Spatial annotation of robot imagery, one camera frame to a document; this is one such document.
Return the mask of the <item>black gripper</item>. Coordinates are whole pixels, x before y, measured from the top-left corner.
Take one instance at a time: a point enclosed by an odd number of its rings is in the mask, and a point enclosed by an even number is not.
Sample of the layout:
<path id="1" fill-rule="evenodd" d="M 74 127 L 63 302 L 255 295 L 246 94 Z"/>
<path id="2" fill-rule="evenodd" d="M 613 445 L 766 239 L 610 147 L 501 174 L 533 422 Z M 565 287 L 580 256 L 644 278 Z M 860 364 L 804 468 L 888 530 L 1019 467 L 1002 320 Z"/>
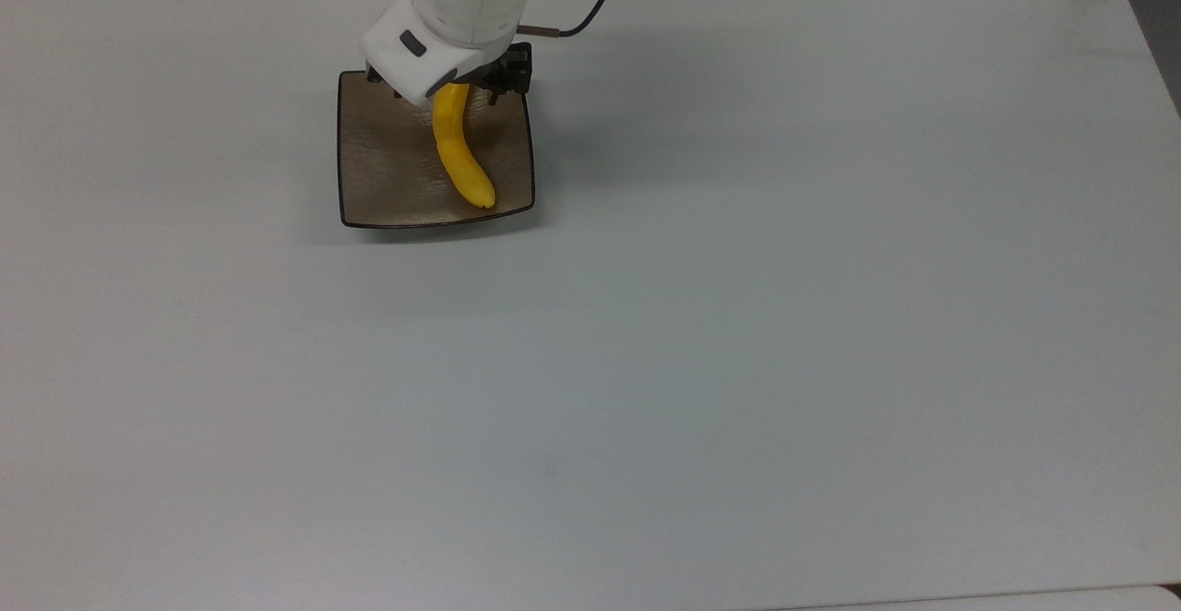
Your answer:
<path id="1" fill-rule="evenodd" d="M 476 69 L 470 77 L 474 86 L 485 90 L 489 105 L 507 95 L 528 95 L 534 73 L 531 43 L 511 43 L 496 60 Z"/>

